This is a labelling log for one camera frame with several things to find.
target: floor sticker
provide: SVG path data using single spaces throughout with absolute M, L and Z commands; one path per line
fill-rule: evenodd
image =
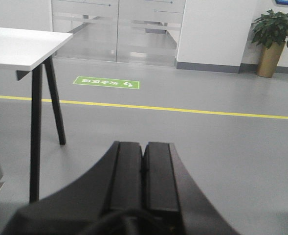
M 119 80 L 119 79 L 99 78 L 99 77 L 79 76 L 75 79 L 73 84 L 139 89 L 139 81 L 129 81 L 129 80 Z

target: white wall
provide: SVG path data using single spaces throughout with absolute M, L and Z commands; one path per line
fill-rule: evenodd
M 239 66 L 257 0 L 186 0 L 177 61 Z
M 282 11 L 288 13 L 287 5 L 279 5 L 276 4 L 275 0 L 258 0 L 257 6 L 254 12 L 253 19 L 256 19 L 261 16 L 261 14 L 266 14 L 267 10 L 273 9 L 274 12 Z M 242 63 L 245 64 L 258 64 L 259 56 L 261 52 L 261 45 L 256 46 L 256 43 L 251 43 L 253 38 L 253 29 L 254 25 L 250 28 L 249 37 L 247 39 L 246 47 L 244 50 L 244 55 L 242 59 Z M 284 49 L 278 66 L 288 67 L 288 49 L 287 47 Z
M 50 0 L 0 0 L 0 27 L 52 31 Z

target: gold planter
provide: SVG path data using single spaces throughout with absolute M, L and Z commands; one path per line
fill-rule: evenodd
M 258 64 L 257 75 L 261 77 L 273 76 L 285 44 L 286 43 L 278 45 L 277 43 L 273 43 L 269 49 L 263 46 Z

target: gray baseboard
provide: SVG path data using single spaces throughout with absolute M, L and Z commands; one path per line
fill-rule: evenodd
M 176 68 L 179 70 L 197 70 L 197 71 L 209 71 L 209 72 L 228 72 L 228 73 L 239 73 L 239 66 L 229 65 L 211 65 L 211 64 L 199 64 L 199 63 L 188 63 L 188 62 L 175 62 Z
M 241 64 L 241 66 L 227 66 L 227 65 L 187 63 L 187 62 L 179 62 L 175 60 L 175 67 L 179 70 L 240 73 L 240 72 L 255 72 L 257 71 L 258 65 Z M 288 67 L 278 66 L 276 68 L 276 72 L 288 74 Z
M 255 64 L 241 64 L 240 72 L 255 72 L 257 71 L 257 67 L 258 65 Z M 288 67 L 278 66 L 275 72 L 288 74 Z

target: table leg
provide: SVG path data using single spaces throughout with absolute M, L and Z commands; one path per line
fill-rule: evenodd
M 42 123 L 42 65 L 32 71 L 32 119 L 30 156 L 30 203 L 38 201 Z
M 50 96 L 52 100 L 52 107 L 53 107 L 54 114 L 55 114 L 55 120 L 56 120 L 56 125 L 57 125 L 58 136 L 59 136 L 59 143 L 63 145 L 63 144 L 66 144 L 66 136 L 65 136 L 65 130 L 64 130 L 64 125 L 62 121 L 62 115 L 61 115 L 59 96 L 58 96 L 58 91 L 57 91 L 55 71 L 54 71 L 54 66 L 52 63 L 52 57 L 49 56 L 44 61 L 44 64 L 46 68 L 49 91 L 50 91 Z

